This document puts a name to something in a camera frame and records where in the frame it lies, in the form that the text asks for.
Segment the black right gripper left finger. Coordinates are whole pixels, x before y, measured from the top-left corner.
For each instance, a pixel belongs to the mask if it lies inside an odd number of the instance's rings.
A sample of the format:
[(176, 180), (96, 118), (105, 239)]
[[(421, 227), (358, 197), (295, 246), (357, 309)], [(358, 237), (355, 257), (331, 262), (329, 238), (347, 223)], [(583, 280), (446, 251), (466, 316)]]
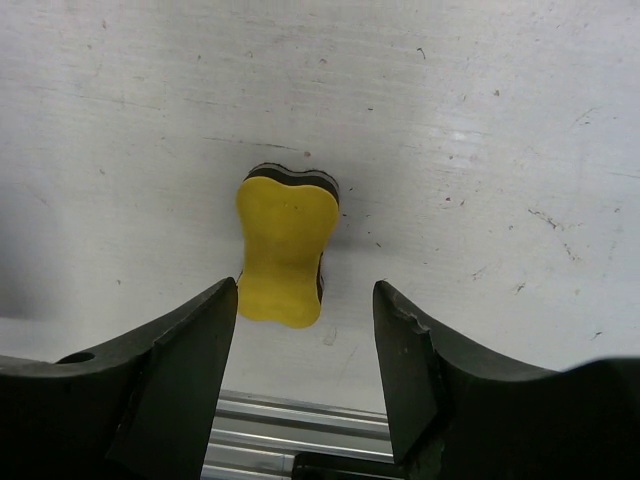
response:
[(5, 479), (197, 479), (234, 334), (226, 278), (50, 363), (1, 360)]

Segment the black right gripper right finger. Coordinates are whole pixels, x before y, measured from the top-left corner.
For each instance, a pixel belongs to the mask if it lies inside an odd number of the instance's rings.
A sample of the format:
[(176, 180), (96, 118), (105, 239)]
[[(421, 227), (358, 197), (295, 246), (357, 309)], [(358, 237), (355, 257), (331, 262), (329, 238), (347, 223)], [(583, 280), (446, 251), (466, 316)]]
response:
[(393, 458), (409, 479), (635, 479), (639, 362), (566, 371), (495, 352), (373, 289)]

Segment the yellow bone-shaped eraser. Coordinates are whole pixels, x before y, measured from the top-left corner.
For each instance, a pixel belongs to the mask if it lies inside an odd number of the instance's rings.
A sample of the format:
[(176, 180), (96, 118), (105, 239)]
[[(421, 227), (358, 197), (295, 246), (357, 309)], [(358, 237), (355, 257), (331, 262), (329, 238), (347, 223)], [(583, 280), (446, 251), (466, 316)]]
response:
[(340, 189), (327, 173), (276, 163), (252, 168), (236, 193), (244, 240), (238, 313), (302, 329), (321, 313), (322, 257), (340, 216)]

